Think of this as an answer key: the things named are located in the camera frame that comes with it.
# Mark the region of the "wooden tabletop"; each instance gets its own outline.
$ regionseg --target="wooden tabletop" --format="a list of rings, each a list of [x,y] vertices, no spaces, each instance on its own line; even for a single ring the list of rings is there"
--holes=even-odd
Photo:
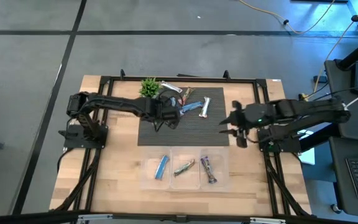
[[[80,91],[97,92],[100,78],[100,76],[85,75]],[[232,110],[233,100],[243,105],[255,102],[251,84],[193,82],[173,84],[182,87],[222,87],[227,115]],[[285,98],[281,80],[267,80],[267,86],[270,100]],[[140,82],[114,82],[112,96],[137,98],[139,89]],[[109,111],[107,125],[109,126],[108,140],[99,162],[91,207],[93,212],[272,215],[264,159],[256,144],[248,142],[248,148],[243,149],[236,146],[234,138],[229,138],[230,146],[226,147],[229,151],[230,188],[228,192],[142,190],[140,165],[145,147],[137,146],[139,119],[132,114]],[[250,138],[257,139],[255,130],[251,130]],[[77,184],[84,151],[84,149],[74,149],[62,159],[50,208],[59,206]],[[302,208],[311,212],[298,159],[289,153],[281,153],[280,156],[286,186]],[[80,208],[85,206],[87,188],[86,185]],[[279,212],[283,213],[280,191],[277,186],[275,192]]]

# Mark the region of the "wooden table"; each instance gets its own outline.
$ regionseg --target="wooden table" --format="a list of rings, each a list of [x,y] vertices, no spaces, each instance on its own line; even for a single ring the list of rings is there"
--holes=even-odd
[[[80,91],[97,92],[100,76],[85,75]],[[253,87],[246,83],[173,83],[176,86],[223,87],[227,115],[232,110],[232,100],[243,105],[254,103]],[[285,98],[281,80],[267,80],[270,100]],[[139,97],[140,82],[114,82],[112,96]],[[261,101],[263,93],[259,91]],[[248,142],[248,148],[236,146],[229,138],[229,192],[164,192],[140,189],[142,151],[137,146],[139,119],[132,114],[110,111],[106,147],[102,150],[92,212],[105,213],[154,213],[187,215],[260,215],[271,216],[272,209],[265,171],[264,158],[258,145]],[[251,130],[250,138],[257,139]],[[62,160],[50,208],[56,208],[78,182],[84,149],[74,149]],[[311,212],[301,165],[290,153],[281,155],[285,183],[296,201]],[[80,208],[85,206],[88,186],[83,191]],[[281,195],[275,188],[278,209],[283,213]]]

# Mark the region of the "black rubber mat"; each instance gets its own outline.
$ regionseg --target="black rubber mat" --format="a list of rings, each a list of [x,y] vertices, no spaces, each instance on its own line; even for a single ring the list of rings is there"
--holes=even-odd
[[[195,88],[186,104],[204,103],[204,96],[211,98],[207,118],[199,117],[201,108],[197,108],[186,112],[176,129],[163,124],[157,133],[151,123],[141,121],[138,146],[228,146],[228,135],[219,134],[227,129],[227,125],[219,125],[226,118],[223,88]]]

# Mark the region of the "concrete floor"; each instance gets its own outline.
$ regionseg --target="concrete floor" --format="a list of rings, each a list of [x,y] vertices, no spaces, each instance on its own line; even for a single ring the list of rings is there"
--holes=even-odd
[[[285,15],[297,30],[309,28],[327,4],[247,1]],[[71,30],[81,0],[0,0],[1,30]],[[358,0],[352,1],[358,12]],[[335,4],[314,31],[343,31],[352,13]],[[276,18],[234,0],[118,1],[88,0],[79,30],[251,30],[284,31]],[[350,31],[357,31],[353,25]],[[0,35],[0,215],[9,213],[25,163],[58,73],[68,35]],[[78,35],[30,186],[24,213],[46,212],[62,153],[68,96],[83,75],[279,78],[287,98],[312,91],[337,37],[227,35]],[[342,39],[330,58],[343,58],[358,46],[358,37]],[[357,220],[336,215],[332,184],[306,180],[311,208],[318,217]]]

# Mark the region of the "artificial plant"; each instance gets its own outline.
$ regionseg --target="artificial plant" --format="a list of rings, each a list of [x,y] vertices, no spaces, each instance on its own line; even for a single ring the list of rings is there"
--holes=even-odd
[[[139,93],[144,97],[153,97],[157,95],[159,89],[160,84],[155,81],[155,78],[146,78],[142,80],[142,88],[139,90]]]

